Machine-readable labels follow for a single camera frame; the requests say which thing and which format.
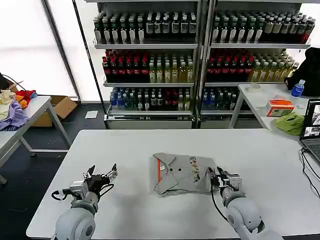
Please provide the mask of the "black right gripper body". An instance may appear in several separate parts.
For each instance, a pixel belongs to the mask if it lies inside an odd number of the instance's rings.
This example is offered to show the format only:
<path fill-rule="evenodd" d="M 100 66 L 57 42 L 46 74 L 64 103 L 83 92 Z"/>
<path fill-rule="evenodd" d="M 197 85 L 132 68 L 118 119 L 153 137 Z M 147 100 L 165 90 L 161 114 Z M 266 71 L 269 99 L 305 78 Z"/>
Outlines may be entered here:
<path fill-rule="evenodd" d="M 223 188 L 229 185 L 230 174 L 225 170 L 221 170 L 216 173 L 215 179 L 215 186 L 217 188 Z"/>

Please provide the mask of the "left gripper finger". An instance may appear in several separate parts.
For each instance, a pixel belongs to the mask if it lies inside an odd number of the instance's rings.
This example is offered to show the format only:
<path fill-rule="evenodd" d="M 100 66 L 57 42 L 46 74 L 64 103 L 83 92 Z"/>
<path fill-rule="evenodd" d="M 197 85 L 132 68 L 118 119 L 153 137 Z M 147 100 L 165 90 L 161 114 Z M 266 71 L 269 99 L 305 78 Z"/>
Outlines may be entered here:
<path fill-rule="evenodd" d="M 117 176 L 118 176 L 118 169 L 117 169 L 117 164 L 115 163 L 112 166 L 111 170 L 104 175 L 104 177 L 109 181 L 114 181 Z"/>
<path fill-rule="evenodd" d="M 84 174 L 83 177 L 84 179 L 90 179 L 93 175 L 93 172 L 95 170 L 95 165 L 93 165 L 92 167 L 90 167 Z"/>

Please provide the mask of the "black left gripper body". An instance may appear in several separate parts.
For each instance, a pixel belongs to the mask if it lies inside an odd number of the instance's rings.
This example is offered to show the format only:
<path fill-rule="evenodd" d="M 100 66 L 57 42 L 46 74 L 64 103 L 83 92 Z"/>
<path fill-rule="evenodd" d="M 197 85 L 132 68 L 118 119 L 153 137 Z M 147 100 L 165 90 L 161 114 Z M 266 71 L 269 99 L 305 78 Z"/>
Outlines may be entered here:
<path fill-rule="evenodd" d="M 94 174 L 91 177 L 86 178 L 84 182 L 87 184 L 88 191 L 95 193 L 98 198 L 101 197 L 100 192 L 103 187 L 111 183 L 108 176 L 103 176 L 101 174 Z"/>

